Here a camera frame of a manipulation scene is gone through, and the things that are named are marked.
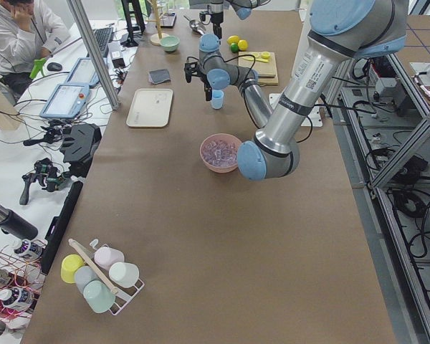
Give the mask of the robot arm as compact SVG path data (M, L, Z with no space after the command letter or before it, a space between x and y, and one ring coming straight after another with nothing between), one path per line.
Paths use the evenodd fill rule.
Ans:
M258 127L252 140L237 151L237 165L245 178L280 178L296 169L300 152L295 134L340 64L401 50L408 7L407 1L314 1L308 11L309 46L275 107L264 96L253 68L226 62L215 34L200 38L199 58L185 63L186 80L200 78L206 100L211 100L214 90L237 87Z
M221 24L224 22L224 3L223 0L211 0L202 1L205 8L199 12L199 19L205 24L212 24L213 33L218 37L222 38ZM236 15L241 19L245 20L255 9L260 6L268 4L267 0L234 0L227 1L229 5L234 9Z

